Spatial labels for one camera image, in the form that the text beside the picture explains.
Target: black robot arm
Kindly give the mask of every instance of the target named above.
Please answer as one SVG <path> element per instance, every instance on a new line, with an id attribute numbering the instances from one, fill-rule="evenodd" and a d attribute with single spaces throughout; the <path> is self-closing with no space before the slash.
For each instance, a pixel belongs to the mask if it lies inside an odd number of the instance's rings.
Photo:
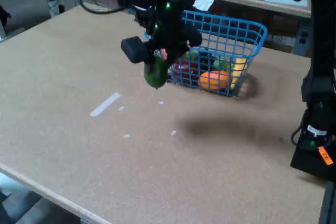
<path id="1" fill-rule="evenodd" d="M 311 0 L 313 53 L 301 87 L 307 109 L 292 135 L 297 147 L 291 162 L 294 168 L 332 182 L 336 182 L 335 3 Z M 296 143 L 293 138 L 299 132 Z"/>

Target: green vegetable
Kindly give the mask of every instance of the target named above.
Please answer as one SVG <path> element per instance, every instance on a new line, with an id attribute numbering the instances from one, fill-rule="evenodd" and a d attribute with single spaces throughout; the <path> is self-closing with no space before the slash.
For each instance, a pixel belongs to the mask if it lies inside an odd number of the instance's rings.
<path id="1" fill-rule="evenodd" d="M 188 51 L 183 56 L 182 59 L 187 59 L 190 61 L 197 61 L 198 53 L 195 51 Z"/>
<path id="2" fill-rule="evenodd" d="M 162 87 L 168 79 L 168 66 L 159 56 L 155 56 L 153 65 L 145 64 L 144 76 L 146 82 L 153 88 Z"/>
<path id="3" fill-rule="evenodd" d="M 228 61 L 225 61 L 225 60 L 221 60 L 220 61 L 220 67 L 219 67 L 219 59 L 217 58 L 213 64 L 213 68 L 216 69 L 216 70 L 226 70 L 228 71 L 229 70 L 229 66 L 230 66 L 230 63 Z M 231 63 L 231 70 L 233 70 L 235 64 L 234 63 Z"/>

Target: lime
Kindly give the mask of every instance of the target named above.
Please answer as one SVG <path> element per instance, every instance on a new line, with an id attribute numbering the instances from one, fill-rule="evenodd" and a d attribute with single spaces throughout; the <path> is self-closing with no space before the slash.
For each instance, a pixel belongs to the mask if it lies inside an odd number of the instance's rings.
<path id="1" fill-rule="evenodd" d="M 166 62 L 161 57 L 155 56 L 155 63 L 153 65 L 145 64 L 144 76 L 146 82 L 151 87 L 156 89 L 162 87 L 168 79 Z"/>

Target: white tape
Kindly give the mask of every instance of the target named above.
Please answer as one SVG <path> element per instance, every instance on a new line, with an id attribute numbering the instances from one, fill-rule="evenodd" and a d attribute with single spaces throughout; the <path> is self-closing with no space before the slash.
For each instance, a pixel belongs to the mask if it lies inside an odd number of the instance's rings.
<path id="1" fill-rule="evenodd" d="M 313 128 L 312 126 L 308 125 L 308 131 L 310 131 L 311 133 L 315 134 L 315 135 L 319 135 L 319 136 L 325 136 L 327 134 L 326 131 L 319 131 L 315 128 Z"/>
<path id="2" fill-rule="evenodd" d="M 119 95 L 118 93 L 114 93 L 109 98 L 107 98 L 101 105 L 99 105 L 95 110 L 93 110 L 90 115 L 93 117 L 100 115 L 105 109 L 108 108 L 108 106 L 110 106 L 120 97 L 121 95 Z"/>

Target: brown tabletop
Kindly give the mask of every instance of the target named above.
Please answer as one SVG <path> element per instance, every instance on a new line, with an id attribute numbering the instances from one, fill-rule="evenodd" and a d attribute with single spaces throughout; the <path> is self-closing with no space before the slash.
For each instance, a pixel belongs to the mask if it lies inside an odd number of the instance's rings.
<path id="1" fill-rule="evenodd" d="M 133 19 L 75 8 L 0 44 L 0 170 L 93 223 L 317 223 L 324 185 L 290 168 L 309 60 L 262 49 L 249 99 L 155 90 Z"/>

